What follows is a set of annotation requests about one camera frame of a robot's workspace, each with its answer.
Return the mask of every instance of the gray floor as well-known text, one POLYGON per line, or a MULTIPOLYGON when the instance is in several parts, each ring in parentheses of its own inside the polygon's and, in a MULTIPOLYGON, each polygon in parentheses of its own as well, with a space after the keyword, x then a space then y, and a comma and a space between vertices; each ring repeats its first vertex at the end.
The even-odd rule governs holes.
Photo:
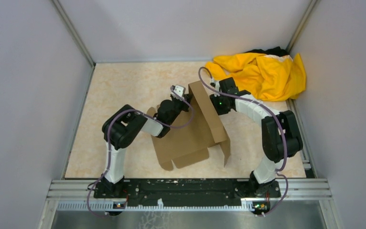
POLYGON ((57 211, 53 229, 236 229, 325 228, 318 201, 286 201, 266 218, 250 212, 123 212, 98 218, 86 211, 57 211))

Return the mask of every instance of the black cloth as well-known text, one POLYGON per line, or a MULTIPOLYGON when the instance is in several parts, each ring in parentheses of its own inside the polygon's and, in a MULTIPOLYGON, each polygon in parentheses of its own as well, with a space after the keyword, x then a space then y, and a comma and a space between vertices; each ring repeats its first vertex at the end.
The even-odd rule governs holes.
POLYGON ((286 50, 280 48, 280 46, 277 46, 273 49, 268 49, 266 51, 264 51, 263 49, 253 49, 253 50, 247 51, 245 53, 248 53, 248 52, 263 53, 263 54, 266 54, 266 55, 275 55, 275 56, 287 56, 287 55, 289 55, 289 53, 286 50))

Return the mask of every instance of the wire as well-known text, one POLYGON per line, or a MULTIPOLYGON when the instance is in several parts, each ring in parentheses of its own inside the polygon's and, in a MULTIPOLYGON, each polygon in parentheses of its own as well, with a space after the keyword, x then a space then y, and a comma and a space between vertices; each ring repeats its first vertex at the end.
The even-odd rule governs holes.
POLYGON ((281 172, 284 170, 285 168, 285 165, 287 164, 287 157, 288 157, 288 152, 287 152, 287 141, 285 139, 285 134, 284 134, 284 130, 283 130, 283 127, 281 126, 281 123, 280 121, 278 120, 278 118, 275 116, 275 114, 267 107, 265 106, 264 104, 262 104, 261 102, 259 101, 256 101, 256 100, 252 100, 252 99, 248 99, 248 98, 243 98, 243 97, 239 97, 239 96, 236 96, 236 95, 232 95, 232 94, 227 94, 227 93, 223 93, 223 92, 219 92, 217 91, 216 89, 210 87, 201 77, 201 70, 204 69, 207 71, 207 73, 210 75, 210 77, 212 78, 213 75, 211 74, 210 70, 208 70, 208 68, 206 67, 200 67, 199 70, 198 70, 198 77, 200 78, 200 81, 204 84, 204 86, 208 89, 210 89, 211 91, 215 92, 215 93, 218 93, 218 94, 221 94, 221 95, 225 95, 225 96, 228 96, 228 97, 231 97, 231 98, 234 98, 234 99, 242 99, 242 100, 245 100, 245 101, 248 101, 248 102, 251 102, 251 103, 254 103, 254 104, 257 104, 258 106, 261 106, 265 111, 267 111, 274 119, 275 123, 277 124, 277 127, 278 127, 278 130, 280 131, 280 134, 281 134, 281 140, 283 141, 283 147, 284 147, 284 159, 283 159, 283 165, 281 166, 281 168, 279 169, 276 169, 276 172, 277 172, 277 175, 280 176, 280 177, 284 177, 285 179, 285 183, 286 183, 286 186, 285 186, 285 191, 284 191, 284 194, 281 196, 280 200, 270 209, 270 211, 268 211, 267 213, 265 214, 262 214, 262 215, 258 215, 258 216, 263 216, 265 217, 266 215, 269 215, 274 209, 276 209, 276 207, 278 205, 280 205, 282 202, 283 202, 283 199, 285 198, 285 196, 287 195, 287 192, 288 192, 288 179, 286 176, 284 176, 283 174, 279 174, 278 172, 281 172))
POLYGON ((150 115, 147 115, 147 114, 145 114, 144 112, 142 112, 142 111, 139 111, 139 110, 136 110, 136 109, 128 109, 128 110, 125 110, 125 111, 122 111, 122 112, 120 112, 118 115, 116 115, 115 117, 114 117, 114 119, 110 122, 110 125, 109 125, 109 127, 108 127, 108 129, 107 129, 107 139, 108 139, 108 152, 107 152, 107 154, 108 154, 108 159, 107 159, 107 167, 106 167, 106 170, 104 171, 104 173, 93 183, 93 185, 92 185, 92 187, 89 189, 89 192, 88 192, 88 196, 86 197, 86 205, 87 205, 87 207, 88 207, 88 210, 89 210, 89 212, 90 213, 92 213, 93 215, 95 215, 95 216, 97 216, 97 217, 103 217, 103 216, 101 216, 101 215, 97 215, 96 213, 94 213, 93 211, 92 211, 92 209, 91 209, 91 207, 90 207, 90 204, 89 204, 89 198, 90 198, 90 196, 91 196, 91 194, 92 194, 92 191, 95 189, 95 187, 96 187, 96 185, 99 183, 99 181, 101 180, 101 179, 103 179, 103 177, 107 174, 107 172, 110 170, 110 160, 111 160, 111 158, 112 158, 112 144, 111 144, 111 142, 110 142, 110 131, 111 131, 111 129, 112 129, 112 126, 113 126, 113 124, 121 117, 121 116, 123 116, 124 114, 126 114, 126 113, 130 113, 130 112, 138 112, 139 114, 141 114, 141 115, 143 115, 143 116, 145 116, 145 117, 147 117, 147 118, 149 118, 149 119, 152 119, 152 120, 155 120, 156 122, 158 122, 158 123, 160 123, 160 124, 162 124, 163 126, 166 126, 166 127, 169 127, 169 128, 173 128, 173 129, 181 129, 181 128, 184 128, 184 127, 186 127, 186 126, 188 126, 189 124, 190 124, 190 122, 192 122, 192 120, 193 120, 193 118, 194 118, 194 109, 193 109, 193 107, 190 105, 190 103, 188 103, 184 98, 182 98, 181 96, 179 96, 176 92, 174 92, 174 89, 173 89, 173 86, 171 86, 170 87, 170 90, 171 90, 171 92, 174 94, 174 95, 176 95, 180 100, 182 100, 185 104, 187 104, 188 106, 189 106, 189 108, 191 109, 191 111, 192 111, 192 115, 190 116, 190 120, 186 123, 186 124, 184 124, 184 125, 181 125, 181 126, 172 126, 172 125, 168 125, 168 124, 165 124, 165 123, 163 123, 163 122, 161 122, 161 121, 159 121, 159 120, 157 120, 157 119, 155 119, 155 118, 153 118, 153 117, 151 117, 150 115))

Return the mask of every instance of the yellow cloth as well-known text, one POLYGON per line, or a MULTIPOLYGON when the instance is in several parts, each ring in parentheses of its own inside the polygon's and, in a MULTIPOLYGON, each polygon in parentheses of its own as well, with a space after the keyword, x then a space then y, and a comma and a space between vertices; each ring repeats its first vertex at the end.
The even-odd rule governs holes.
POLYGON ((294 61, 290 56, 261 53, 216 56, 205 67, 215 80, 232 77, 239 90, 247 90, 263 101, 296 99, 306 87, 306 73, 299 54, 294 61))

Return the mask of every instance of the cardboard box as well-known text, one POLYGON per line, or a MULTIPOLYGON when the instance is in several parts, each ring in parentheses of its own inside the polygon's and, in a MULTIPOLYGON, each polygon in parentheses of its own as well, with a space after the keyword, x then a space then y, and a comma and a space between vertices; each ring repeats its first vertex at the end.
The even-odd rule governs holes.
MULTIPOLYGON (((189 84, 190 104, 194 109, 192 122, 182 129, 171 129, 163 138, 152 136, 152 143, 161 167, 172 171, 183 168, 209 157, 208 147, 219 145, 224 154, 224 166, 231 155, 231 140, 213 104, 200 81, 189 84)), ((172 125, 180 126, 188 122, 191 112, 181 112, 172 125)), ((154 115, 151 107, 147 114, 154 115)))

